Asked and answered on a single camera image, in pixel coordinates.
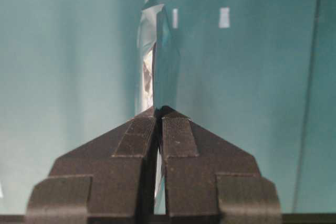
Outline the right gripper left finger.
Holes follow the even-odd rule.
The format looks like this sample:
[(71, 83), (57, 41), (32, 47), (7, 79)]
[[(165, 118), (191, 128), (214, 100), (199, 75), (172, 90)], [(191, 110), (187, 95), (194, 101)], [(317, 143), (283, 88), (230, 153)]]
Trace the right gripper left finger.
[(154, 212), (154, 109), (57, 158), (30, 196), (26, 223), (142, 223)]

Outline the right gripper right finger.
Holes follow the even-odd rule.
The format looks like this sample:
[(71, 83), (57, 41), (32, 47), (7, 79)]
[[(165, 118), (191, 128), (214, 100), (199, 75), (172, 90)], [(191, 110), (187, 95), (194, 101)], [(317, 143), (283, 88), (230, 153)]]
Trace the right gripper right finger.
[(276, 186), (255, 158), (164, 106), (162, 151), (170, 223), (281, 223)]

